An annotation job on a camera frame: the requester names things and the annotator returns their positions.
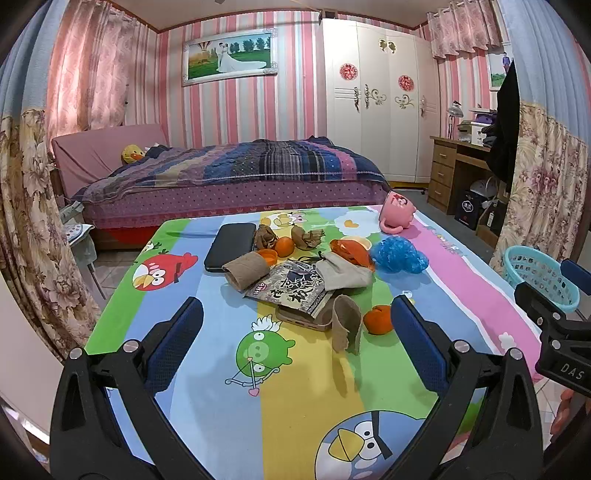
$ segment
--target black phone case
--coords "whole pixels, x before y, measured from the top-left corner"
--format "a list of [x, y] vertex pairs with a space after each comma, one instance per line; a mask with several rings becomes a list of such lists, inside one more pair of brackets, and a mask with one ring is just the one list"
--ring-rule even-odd
[[254, 223], [222, 225], [203, 262], [205, 270], [223, 272], [223, 265], [252, 251], [255, 231]]

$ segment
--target red angry bird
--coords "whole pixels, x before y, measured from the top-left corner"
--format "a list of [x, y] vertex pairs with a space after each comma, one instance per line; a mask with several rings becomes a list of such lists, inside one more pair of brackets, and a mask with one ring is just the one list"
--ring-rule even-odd
[[133, 284], [141, 291], [152, 291], [178, 282], [183, 272], [197, 263], [190, 253], [179, 255], [160, 254], [144, 261], [135, 269]]

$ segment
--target angry bird print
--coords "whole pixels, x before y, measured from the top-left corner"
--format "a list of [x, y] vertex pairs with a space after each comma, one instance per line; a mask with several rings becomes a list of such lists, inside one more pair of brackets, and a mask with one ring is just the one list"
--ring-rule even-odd
[[306, 216], [303, 212], [274, 213], [261, 219], [261, 224], [270, 226], [272, 230], [287, 228], [292, 225], [304, 223]]
[[180, 276], [194, 264], [197, 257], [190, 253], [180, 255], [158, 254], [150, 257], [135, 269], [132, 282], [141, 291], [164, 288], [171, 283], [178, 283]]
[[[259, 386], [272, 374], [279, 373], [280, 366], [291, 365], [288, 350], [296, 343], [285, 340], [279, 333], [281, 322], [273, 322], [272, 315], [259, 318], [252, 323], [252, 332], [246, 335], [236, 350], [238, 372], [226, 380], [226, 385], [238, 384], [249, 387], [251, 397], [257, 397]], [[236, 377], [242, 374], [248, 380]]]
[[154, 250], [155, 248], [159, 248], [161, 246], [162, 244], [160, 242], [154, 243], [152, 240], [150, 240], [140, 253], [144, 254], [150, 250]]
[[379, 479], [418, 432], [424, 419], [396, 411], [351, 417], [324, 437], [316, 453], [316, 480]]

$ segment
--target orange plastic bag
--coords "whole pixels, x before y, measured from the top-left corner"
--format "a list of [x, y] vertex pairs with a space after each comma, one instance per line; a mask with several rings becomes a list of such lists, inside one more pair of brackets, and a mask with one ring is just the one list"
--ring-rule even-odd
[[332, 252], [343, 257], [346, 261], [375, 272], [374, 263], [369, 257], [369, 252], [355, 240], [332, 240], [329, 245]]

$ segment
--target blue plastic basket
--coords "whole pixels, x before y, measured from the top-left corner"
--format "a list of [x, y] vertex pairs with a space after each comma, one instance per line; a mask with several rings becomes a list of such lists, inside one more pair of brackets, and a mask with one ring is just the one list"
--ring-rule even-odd
[[505, 250], [505, 280], [515, 288], [527, 282], [565, 313], [579, 306], [579, 289], [560, 273], [560, 264], [539, 250], [514, 245]]

